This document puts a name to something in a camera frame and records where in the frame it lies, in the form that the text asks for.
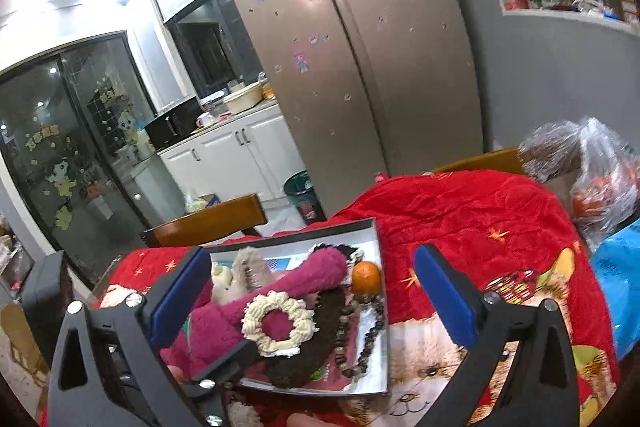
window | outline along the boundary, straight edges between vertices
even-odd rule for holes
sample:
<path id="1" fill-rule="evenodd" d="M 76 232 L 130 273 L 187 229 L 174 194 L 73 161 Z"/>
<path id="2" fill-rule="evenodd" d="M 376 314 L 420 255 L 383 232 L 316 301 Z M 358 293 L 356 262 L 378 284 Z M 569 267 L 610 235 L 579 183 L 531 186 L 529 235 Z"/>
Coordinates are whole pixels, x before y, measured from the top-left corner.
<path id="1" fill-rule="evenodd" d="M 200 98 L 262 71 L 234 0 L 195 0 L 167 25 Z"/>

metal bolt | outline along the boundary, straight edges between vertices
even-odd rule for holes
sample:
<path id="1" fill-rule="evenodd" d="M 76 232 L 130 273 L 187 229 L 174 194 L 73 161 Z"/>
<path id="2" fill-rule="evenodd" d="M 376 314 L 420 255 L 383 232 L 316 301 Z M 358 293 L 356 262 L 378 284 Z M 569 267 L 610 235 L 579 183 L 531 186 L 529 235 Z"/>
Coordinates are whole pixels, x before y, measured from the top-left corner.
<path id="1" fill-rule="evenodd" d="M 69 304 L 69 306 L 66 307 L 66 311 L 68 311 L 72 315 L 75 315 L 81 309 L 82 309 L 82 302 L 80 301 L 73 301 L 71 304 Z"/>
<path id="2" fill-rule="evenodd" d="M 129 308 L 135 308 L 136 306 L 140 306 L 142 304 L 143 297 L 139 293 L 132 293 L 127 295 L 127 298 L 124 299 L 125 304 Z"/>
<path id="3" fill-rule="evenodd" d="M 496 292 L 487 292 L 482 295 L 482 298 L 487 304 L 497 304 L 500 302 L 500 296 Z"/>
<path id="4" fill-rule="evenodd" d="M 212 427 L 220 427 L 223 424 L 222 418 L 214 414 L 209 414 L 208 416 L 205 416 L 205 420 Z"/>
<path id="5" fill-rule="evenodd" d="M 545 310 L 548 312 L 554 312 L 558 309 L 558 303 L 553 299 L 545 299 Z"/>
<path id="6" fill-rule="evenodd" d="M 209 378 L 200 381 L 200 387 L 203 389 L 213 389 L 215 386 L 216 383 L 213 380 L 209 380 Z"/>

pink fuzzy fabric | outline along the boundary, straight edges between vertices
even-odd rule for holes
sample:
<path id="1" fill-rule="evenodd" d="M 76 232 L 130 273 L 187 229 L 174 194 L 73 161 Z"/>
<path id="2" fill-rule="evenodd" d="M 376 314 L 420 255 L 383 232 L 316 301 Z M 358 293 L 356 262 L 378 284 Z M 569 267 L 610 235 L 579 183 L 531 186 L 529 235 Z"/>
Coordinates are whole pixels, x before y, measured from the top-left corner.
<path id="1" fill-rule="evenodd" d="M 193 378 L 242 341 L 244 308 L 255 296 L 284 291 L 294 299 L 301 299 L 311 293 L 335 288 L 346 274 L 346 260 L 340 251 L 335 248 L 316 250 L 296 269 L 265 288 L 224 306 L 207 303 L 194 307 L 191 312 L 191 349 L 181 331 L 171 347 L 161 349 L 160 356 L 165 364 L 180 367 L 185 375 Z M 274 339 L 286 339 L 291 321 L 282 312 L 271 312 L 265 317 L 263 328 Z"/>

blue plastic bag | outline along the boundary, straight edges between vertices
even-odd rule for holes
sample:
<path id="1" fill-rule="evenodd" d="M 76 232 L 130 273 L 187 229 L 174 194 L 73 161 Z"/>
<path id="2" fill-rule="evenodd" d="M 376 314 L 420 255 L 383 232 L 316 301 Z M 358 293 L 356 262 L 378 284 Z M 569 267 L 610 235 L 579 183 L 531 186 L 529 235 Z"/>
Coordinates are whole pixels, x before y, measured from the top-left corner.
<path id="1" fill-rule="evenodd" d="M 640 219 L 604 240 L 591 267 L 609 307 L 616 356 L 622 359 L 640 340 Z"/>

tangerine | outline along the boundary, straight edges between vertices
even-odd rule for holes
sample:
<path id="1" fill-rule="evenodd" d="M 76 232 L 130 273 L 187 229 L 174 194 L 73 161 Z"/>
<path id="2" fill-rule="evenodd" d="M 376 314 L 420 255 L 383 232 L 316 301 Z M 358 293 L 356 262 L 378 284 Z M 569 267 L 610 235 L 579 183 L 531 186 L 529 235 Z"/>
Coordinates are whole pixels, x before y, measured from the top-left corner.
<path id="1" fill-rule="evenodd" d="M 351 289 L 354 295 L 377 295 L 382 291 L 380 268 L 375 263 L 360 261 L 351 271 Z"/>

